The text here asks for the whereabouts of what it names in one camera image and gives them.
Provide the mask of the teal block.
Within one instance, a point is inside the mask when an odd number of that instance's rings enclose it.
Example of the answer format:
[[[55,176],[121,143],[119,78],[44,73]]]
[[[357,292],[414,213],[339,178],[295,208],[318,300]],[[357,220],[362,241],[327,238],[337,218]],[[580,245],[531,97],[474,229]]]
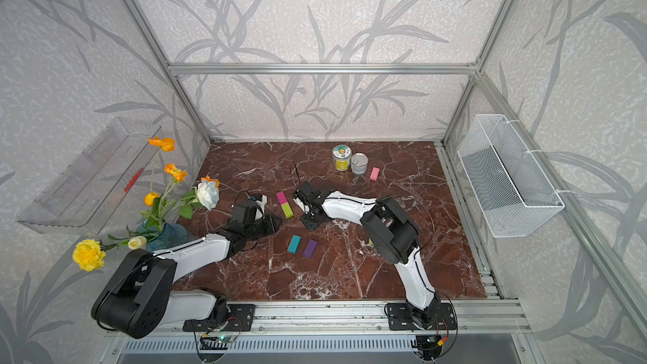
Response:
[[[302,238],[300,236],[293,235],[291,237],[290,243],[288,245],[287,252],[291,253],[291,254],[296,254],[296,252],[298,252],[298,248],[299,248],[301,239]]]

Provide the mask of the purple long block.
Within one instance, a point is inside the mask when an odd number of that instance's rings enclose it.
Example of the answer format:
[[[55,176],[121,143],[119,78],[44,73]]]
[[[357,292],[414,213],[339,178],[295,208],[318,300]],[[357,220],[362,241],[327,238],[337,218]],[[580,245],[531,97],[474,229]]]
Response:
[[[318,247],[318,241],[314,239],[310,239],[305,247],[305,250],[303,251],[303,256],[305,258],[311,259]]]

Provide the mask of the magenta long block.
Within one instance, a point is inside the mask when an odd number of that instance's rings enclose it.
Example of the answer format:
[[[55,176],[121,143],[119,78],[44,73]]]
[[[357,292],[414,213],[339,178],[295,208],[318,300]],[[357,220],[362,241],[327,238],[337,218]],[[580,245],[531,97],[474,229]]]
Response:
[[[281,205],[288,204],[288,200],[283,191],[278,192],[277,194],[278,201]]]

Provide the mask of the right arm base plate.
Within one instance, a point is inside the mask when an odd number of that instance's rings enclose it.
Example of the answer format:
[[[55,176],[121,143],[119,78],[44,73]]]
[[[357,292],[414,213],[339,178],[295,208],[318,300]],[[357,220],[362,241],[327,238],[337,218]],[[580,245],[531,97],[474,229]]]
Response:
[[[439,308],[426,323],[415,320],[406,303],[387,303],[384,314],[389,322],[390,330],[433,330],[454,331],[458,329],[457,314],[453,305],[448,302],[440,303]]]

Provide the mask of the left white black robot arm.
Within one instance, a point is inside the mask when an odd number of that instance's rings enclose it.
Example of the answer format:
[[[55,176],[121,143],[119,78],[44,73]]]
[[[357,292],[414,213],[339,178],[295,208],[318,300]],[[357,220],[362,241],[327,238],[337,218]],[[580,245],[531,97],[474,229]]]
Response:
[[[227,298],[210,291],[173,289],[182,277],[234,256],[247,242],[275,234],[281,219],[272,214],[243,224],[232,222],[215,234],[171,249],[130,251],[91,309],[100,327],[141,339],[159,325],[179,321],[227,322]]]

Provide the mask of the lime green long block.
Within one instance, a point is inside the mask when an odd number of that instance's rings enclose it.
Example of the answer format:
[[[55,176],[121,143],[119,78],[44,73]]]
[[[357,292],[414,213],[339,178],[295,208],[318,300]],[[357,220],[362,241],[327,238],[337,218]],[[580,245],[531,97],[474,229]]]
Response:
[[[283,203],[281,204],[281,209],[283,210],[283,213],[286,218],[291,218],[294,216],[293,211],[291,209],[291,206],[289,203]]]

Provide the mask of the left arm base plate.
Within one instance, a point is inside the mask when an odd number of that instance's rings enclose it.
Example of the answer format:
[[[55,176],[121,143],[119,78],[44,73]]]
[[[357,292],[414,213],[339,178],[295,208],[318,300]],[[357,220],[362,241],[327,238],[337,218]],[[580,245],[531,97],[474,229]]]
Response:
[[[253,304],[221,304],[204,320],[186,320],[183,332],[249,332],[254,319]]]

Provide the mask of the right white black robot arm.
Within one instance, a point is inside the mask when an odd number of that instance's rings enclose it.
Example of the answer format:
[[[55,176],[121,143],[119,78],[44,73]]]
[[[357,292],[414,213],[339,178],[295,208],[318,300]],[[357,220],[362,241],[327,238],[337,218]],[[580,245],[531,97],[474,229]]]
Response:
[[[314,189],[296,190],[293,199],[303,210],[302,223],[311,231],[332,220],[362,226],[374,249],[395,265],[414,324],[422,330],[433,326],[441,300],[421,258],[420,228],[394,198],[360,198]]]

